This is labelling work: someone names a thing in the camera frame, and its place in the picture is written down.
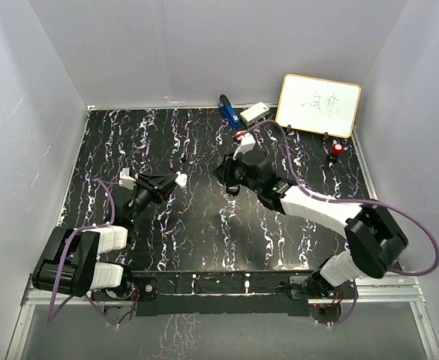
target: chinese characters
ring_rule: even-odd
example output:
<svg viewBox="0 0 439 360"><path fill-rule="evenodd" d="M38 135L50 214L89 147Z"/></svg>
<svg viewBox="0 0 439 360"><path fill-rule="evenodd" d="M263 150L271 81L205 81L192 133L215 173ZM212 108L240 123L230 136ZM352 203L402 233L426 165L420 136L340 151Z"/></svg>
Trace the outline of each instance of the chinese characters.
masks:
<svg viewBox="0 0 439 360"><path fill-rule="evenodd" d="M326 97L319 95L317 91L315 91L314 94L306 99L306 101L298 99L297 102L302 107L310 107L318 110L330 111L333 114L339 112L339 99L336 97L336 93L330 95L329 97Z"/></svg>

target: white wall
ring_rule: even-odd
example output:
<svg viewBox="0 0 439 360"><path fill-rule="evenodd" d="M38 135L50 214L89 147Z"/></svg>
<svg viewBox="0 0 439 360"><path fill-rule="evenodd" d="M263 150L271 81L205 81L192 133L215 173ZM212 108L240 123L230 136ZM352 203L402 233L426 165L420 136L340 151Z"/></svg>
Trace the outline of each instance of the white wall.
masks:
<svg viewBox="0 0 439 360"><path fill-rule="evenodd" d="M363 86L359 138L382 200L422 220L439 241L439 1L409 1ZM402 222L407 269L432 263L428 240ZM439 268L420 279L439 342Z"/></svg>
<svg viewBox="0 0 439 360"><path fill-rule="evenodd" d="M287 73L362 83L406 0L30 0L86 104L278 102Z"/></svg>
<svg viewBox="0 0 439 360"><path fill-rule="evenodd" d="M57 220L86 107L26 0L0 0L0 359Z"/></svg>

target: black marble table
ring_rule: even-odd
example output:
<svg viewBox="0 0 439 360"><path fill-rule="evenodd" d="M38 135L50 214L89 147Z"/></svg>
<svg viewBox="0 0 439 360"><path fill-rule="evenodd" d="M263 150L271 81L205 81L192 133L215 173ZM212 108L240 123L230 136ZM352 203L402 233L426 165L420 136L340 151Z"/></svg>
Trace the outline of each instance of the black marble table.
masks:
<svg viewBox="0 0 439 360"><path fill-rule="evenodd" d="M268 116L273 119L274 111ZM341 252L345 240L320 225L265 209L242 188L231 198L212 176L224 154L235 149L233 129L219 109L98 110L89 121L62 212L62 224L100 224L107 198L94 177L119 180L131 173L188 175L161 205L151 204L137 221L130 247L107 254L134 271L236 272L311 270ZM254 136L280 176L287 176L284 146L276 129ZM340 139L339 162L326 162L332 139L294 131L288 136L299 177L314 191L368 198L351 139Z"/></svg>

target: wooden whiteboard frame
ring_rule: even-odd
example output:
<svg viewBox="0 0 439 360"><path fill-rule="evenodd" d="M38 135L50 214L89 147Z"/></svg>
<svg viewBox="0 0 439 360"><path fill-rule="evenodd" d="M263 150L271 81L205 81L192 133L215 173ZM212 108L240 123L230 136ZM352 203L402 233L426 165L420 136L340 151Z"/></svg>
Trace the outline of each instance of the wooden whiteboard frame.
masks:
<svg viewBox="0 0 439 360"><path fill-rule="evenodd" d="M354 109L354 117L353 117L353 121L351 122L351 129L350 129L349 135L343 136L343 135L338 135L336 133L328 133L331 137L341 137L343 139L348 139L348 138L351 137L351 135L353 134L354 123L356 122L356 114L357 114L357 108L359 106L359 99L361 98L361 91L362 91L362 89L361 89L360 85L352 84L352 83L349 83L349 82L341 82L341 81L335 81L335 80L320 79L318 77L311 77L311 76L304 76L304 75L296 75L294 73L288 73L288 74L286 74L284 76L284 80L282 82L281 96L279 98L278 111L276 113L276 118L275 118L275 121L277 123L279 123L279 121L278 121L278 114L280 113L279 110L281 109L281 100L282 100L282 95L283 95L283 90L284 90L284 84L286 83L286 78L287 77L303 77L303 78L306 78L306 79L325 81L327 83L338 83L338 84L344 84L344 85L349 85L349 86L356 86L359 89L359 94L358 94L358 97L357 97L356 108ZM295 129L295 130L308 131L310 133L324 134L324 133L321 133L319 131L312 131L312 130L309 130L309 129L302 129L300 127L293 127L292 125L291 125L291 128Z"/></svg>

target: blue stapler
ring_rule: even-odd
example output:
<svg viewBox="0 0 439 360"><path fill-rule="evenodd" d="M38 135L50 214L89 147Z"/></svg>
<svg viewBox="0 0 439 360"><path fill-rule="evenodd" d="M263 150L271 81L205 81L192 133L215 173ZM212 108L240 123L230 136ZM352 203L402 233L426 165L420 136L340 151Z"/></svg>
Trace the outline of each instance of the blue stapler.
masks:
<svg viewBox="0 0 439 360"><path fill-rule="evenodd" d="M219 109L221 109L222 113L224 116L226 116L226 119L233 126L233 128L237 128L241 125L236 111L234 111L231 102L229 102L229 99L224 94L219 97Z"/></svg>

